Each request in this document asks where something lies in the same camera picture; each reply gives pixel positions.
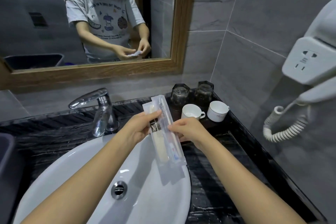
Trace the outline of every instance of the sink drain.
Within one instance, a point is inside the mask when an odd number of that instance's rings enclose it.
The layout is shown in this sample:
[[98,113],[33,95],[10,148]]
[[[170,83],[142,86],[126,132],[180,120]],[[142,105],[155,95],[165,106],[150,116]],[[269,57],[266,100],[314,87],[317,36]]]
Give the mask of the sink drain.
[[127,184],[123,181],[116,182],[112,186],[111,195],[114,199],[122,199],[127,192]]

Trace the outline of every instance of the coiled cord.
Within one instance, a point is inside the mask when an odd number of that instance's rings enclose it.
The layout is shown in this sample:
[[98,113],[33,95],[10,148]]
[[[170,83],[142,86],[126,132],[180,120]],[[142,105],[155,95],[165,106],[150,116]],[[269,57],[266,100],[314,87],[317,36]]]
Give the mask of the coiled cord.
[[294,124],[291,125],[288,129],[272,134],[271,126],[277,122],[280,117],[286,113],[294,104],[297,104],[296,101],[290,103],[285,109],[282,106],[277,106],[274,108],[271,115],[267,117],[264,122],[263,135],[268,141],[277,143],[283,140],[291,139],[301,133],[307,126],[310,114],[310,105],[307,108],[307,115],[299,116]]

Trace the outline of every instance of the sink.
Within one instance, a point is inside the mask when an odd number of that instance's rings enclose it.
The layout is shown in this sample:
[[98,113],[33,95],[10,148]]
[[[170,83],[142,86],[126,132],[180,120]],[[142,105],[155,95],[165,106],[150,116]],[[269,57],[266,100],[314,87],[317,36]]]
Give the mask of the sink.
[[[83,143],[51,164],[22,197],[13,224],[19,224],[112,137],[98,137]],[[147,136],[125,160],[87,223],[184,224],[191,197],[189,172],[186,166],[171,172],[173,176],[165,172],[168,178],[174,177],[170,180],[159,172],[153,141]]]

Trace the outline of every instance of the electrical outlet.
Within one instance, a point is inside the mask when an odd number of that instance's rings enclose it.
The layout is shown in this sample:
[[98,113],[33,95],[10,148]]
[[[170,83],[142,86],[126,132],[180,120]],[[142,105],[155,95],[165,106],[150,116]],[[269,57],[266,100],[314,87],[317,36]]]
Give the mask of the electrical outlet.
[[283,67],[284,75],[315,85],[336,73],[336,49],[312,37],[296,41]]

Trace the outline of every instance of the t-shirt sleeve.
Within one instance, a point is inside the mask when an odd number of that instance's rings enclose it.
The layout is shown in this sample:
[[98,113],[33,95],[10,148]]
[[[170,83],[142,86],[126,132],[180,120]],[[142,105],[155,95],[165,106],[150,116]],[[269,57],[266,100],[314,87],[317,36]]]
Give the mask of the t-shirt sleeve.
[[141,23],[145,23],[135,0],[125,0],[125,4],[127,17],[132,27],[135,27]]
[[84,0],[66,0],[65,6],[66,15],[68,17],[68,22],[70,26],[73,25],[74,21],[88,22]]

